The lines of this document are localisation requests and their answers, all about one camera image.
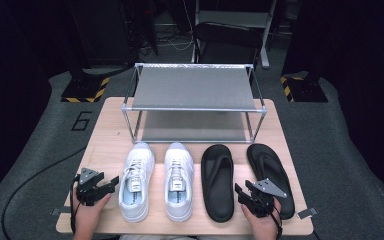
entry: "shoe lace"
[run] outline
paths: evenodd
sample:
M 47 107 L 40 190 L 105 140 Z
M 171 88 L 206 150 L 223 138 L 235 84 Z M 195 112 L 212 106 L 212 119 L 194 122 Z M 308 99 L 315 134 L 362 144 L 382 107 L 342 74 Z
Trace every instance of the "shoe lace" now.
M 143 177 L 142 173 L 144 172 L 142 165 L 143 165 L 142 159 L 134 158 L 130 163 L 129 167 L 124 170 L 124 174 L 129 174 L 127 175 L 127 178 L 137 177 L 137 176 L 140 176 L 142 178 Z
M 183 161 L 181 159 L 171 159 L 171 166 L 169 170 L 173 170 L 174 168 L 182 170 L 182 163 Z

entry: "hand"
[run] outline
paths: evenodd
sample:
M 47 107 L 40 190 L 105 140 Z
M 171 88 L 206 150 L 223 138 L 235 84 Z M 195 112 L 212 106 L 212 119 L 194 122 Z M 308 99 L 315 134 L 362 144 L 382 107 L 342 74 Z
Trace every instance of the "hand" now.
M 281 206 L 279 201 L 274 198 L 274 206 L 280 212 Z M 244 204 L 241 206 L 242 211 L 248 221 L 251 223 L 252 233 L 256 240 L 275 240 L 277 235 L 277 226 L 273 221 L 273 218 L 270 216 L 257 218 L 254 216 L 251 211 L 249 211 L 248 207 Z M 277 213 L 276 209 L 273 209 L 273 216 L 280 223 L 280 216 Z
M 85 206 L 77 200 L 77 189 L 73 190 L 73 208 L 76 211 L 76 233 L 74 239 L 92 239 L 95 228 L 98 226 L 99 217 L 102 209 L 111 198 L 111 194 L 105 195 L 101 200 L 95 203 L 94 206 Z

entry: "black slide sandal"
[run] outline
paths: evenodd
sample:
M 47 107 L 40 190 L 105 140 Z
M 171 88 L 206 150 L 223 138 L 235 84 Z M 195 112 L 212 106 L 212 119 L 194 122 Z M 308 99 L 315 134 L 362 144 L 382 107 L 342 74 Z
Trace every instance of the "black slide sandal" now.
M 205 150 L 201 160 L 201 180 L 205 209 L 211 219 L 222 223 L 233 216 L 233 160 L 224 145 Z
M 267 145 L 252 144 L 248 147 L 247 157 L 257 177 L 257 181 L 268 178 L 283 192 L 288 194 L 287 198 L 277 198 L 277 200 L 282 206 L 280 218 L 282 220 L 291 218 L 295 213 L 294 198 L 288 175 L 277 154 Z

